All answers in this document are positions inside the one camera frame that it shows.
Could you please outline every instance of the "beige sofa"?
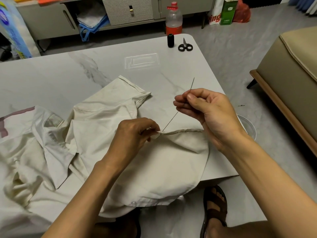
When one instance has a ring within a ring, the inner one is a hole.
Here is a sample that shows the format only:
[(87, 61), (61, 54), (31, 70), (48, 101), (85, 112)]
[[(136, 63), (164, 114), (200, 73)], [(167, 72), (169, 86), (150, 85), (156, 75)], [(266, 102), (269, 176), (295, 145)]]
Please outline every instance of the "beige sofa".
[(250, 74), (317, 156), (317, 26), (281, 34)]

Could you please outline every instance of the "needle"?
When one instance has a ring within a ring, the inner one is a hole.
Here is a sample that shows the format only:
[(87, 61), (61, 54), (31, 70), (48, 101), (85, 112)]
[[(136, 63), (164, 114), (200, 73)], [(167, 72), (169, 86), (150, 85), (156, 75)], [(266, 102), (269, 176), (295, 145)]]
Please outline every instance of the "needle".
[[(191, 85), (191, 89), (190, 89), (189, 92), (191, 92), (191, 90), (192, 90), (192, 87), (193, 87), (193, 84), (194, 84), (194, 80), (195, 80), (195, 77), (194, 77), (194, 79), (193, 79), (193, 82), (192, 82), (192, 85)], [(164, 129), (166, 129), (166, 127), (170, 124), (170, 122), (172, 122), (172, 120), (173, 120), (174, 117), (172, 117), (172, 119), (168, 122), (168, 124), (165, 126)]]

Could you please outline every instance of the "thread spool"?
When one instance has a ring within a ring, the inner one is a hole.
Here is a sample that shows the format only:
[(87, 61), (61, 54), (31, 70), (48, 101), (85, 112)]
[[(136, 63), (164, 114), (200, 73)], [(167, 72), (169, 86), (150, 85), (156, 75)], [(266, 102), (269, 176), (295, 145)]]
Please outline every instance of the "thread spool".
[(168, 45), (168, 47), (174, 47), (174, 35), (173, 34), (167, 35), (167, 45)]

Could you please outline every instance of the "forearm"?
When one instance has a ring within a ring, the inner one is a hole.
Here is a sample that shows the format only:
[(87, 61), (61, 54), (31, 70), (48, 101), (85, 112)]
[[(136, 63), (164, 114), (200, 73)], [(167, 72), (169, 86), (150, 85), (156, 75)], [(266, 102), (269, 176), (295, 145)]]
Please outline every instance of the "forearm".
[(317, 204), (257, 143), (241, 138), (225, 155), (278, 235), (316, 237)]
[(119, 172), (101, 160), (70, 203), (53, 222), (44, 238), (90, 237), (91, 231)]

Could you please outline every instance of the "white shirt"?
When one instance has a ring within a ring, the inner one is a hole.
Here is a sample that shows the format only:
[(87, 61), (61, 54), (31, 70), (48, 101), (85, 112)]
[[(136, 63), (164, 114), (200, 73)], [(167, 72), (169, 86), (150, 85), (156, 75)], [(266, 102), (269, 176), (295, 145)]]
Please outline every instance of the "white shirt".
[[(0, 231), (13, 210), (21, 217), (36, 214), (46, 226), (53, 222), (106, 154), (118, 124), (139, 117), (138, 108), (150, 94), (120, 76), (75, 105), (67, 120), (40, 106), (5, 117), (5, 132), (0, 119), (5, 136), (0, 169), (6, 171), (0, 177)], [(115, 182), (100, 216), (168, 205), (196, 187), (207, 158), (208, 142), (200, 129), (156, 135)]]

